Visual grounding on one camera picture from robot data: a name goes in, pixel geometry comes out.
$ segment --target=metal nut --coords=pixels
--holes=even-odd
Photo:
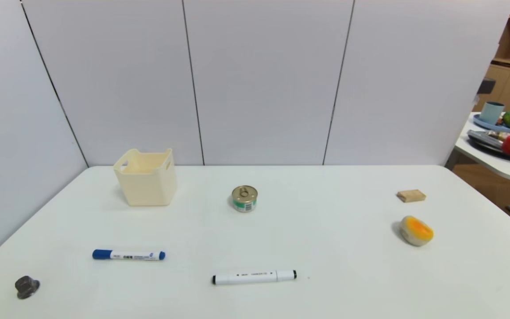
[[[17,297],[25,299],[33,295],[40,287],[40,281],[34,280],[29,276],[23,276],[15,282]]]

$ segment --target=blue marker cap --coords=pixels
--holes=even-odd
[[[92,253],[93,259],[111,259],[112,250],[96,249]]]

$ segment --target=green can label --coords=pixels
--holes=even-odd
[[[239,210],[239,212],[251,212],[251,210],[255,209],[255,206],[257,205],[257,200],[254,200],[252,202],[238,202],[236,200],[233,200],[233,204],[235,206],[235,209]]]

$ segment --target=white wall panel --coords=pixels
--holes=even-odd
[[[352,0],[184,0],[206,165],[322,164]]]
[[[326,164],[441,164],[510,0],[358,0]]]
[[[86,167],[21,3],[0,0],[0,245]]]
[[[174,149],[202,165],[181,0],[23,0],[90,165]]]

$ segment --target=blue cup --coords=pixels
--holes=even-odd
[[[496,125],[498,119],[501,117],[501,113],[504,110],[505,105],[497,102],[485,102],[483,110],[479,115],[479,119],[485,123]]]

